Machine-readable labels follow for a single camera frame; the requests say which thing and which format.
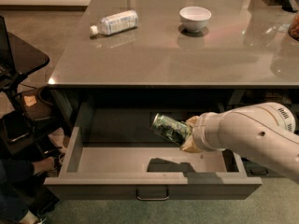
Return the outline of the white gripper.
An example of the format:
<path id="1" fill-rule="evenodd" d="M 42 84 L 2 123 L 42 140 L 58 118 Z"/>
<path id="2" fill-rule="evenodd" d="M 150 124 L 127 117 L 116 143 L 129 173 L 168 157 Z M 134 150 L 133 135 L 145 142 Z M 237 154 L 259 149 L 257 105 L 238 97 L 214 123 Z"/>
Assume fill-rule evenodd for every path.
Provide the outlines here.
<path id="1" fill-rule="evenodd" d="M 217 138 L 221 114 L 214 112 L 193 116 L 186 120 L 192 126 L 192 138 L 189 137 L 179 149 L 188 153 L 200 153 L 203 151 L 223 151 Z"/>

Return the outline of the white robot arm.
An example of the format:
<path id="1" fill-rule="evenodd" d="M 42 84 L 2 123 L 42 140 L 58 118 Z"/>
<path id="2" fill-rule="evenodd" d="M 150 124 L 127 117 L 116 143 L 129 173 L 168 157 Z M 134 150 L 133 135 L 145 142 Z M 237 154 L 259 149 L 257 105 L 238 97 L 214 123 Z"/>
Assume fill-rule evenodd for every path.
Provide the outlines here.
<path id="1" fill-rule="evenodd" d="M 207 112 L 187 120 L 192 134 L 180 147 L 198 153 L 230 149 L 299 183 L 299 136 L 292 112 L 278 103 L 263 103 L 223 113 Z"/>

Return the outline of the dark blue sleeve forearm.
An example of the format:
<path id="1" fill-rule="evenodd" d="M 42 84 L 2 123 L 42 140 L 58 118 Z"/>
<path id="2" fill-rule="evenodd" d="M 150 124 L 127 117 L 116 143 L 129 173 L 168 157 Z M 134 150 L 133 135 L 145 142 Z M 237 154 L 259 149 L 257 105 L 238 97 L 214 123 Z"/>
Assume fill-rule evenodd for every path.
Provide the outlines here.
<path id="1" fill-rule="evenodd" d="M 34 165 L 30 161 L 0 160 L 0 186 L 22 182 L 34 173 Z"/>

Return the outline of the person's hand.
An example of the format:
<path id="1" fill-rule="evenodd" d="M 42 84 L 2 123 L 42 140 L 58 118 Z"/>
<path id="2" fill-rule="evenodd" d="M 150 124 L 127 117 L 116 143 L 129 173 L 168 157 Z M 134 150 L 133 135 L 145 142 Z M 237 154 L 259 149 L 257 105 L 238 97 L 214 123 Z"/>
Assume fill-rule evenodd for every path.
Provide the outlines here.
<path id="1" fill-rule="evenodd" d="M 48 157 L 42 161 L 33 162 L 34 172 L 33 175 L 49 172 L 56 169 L 60 165 L 59 159 L 54 157 Z"/>

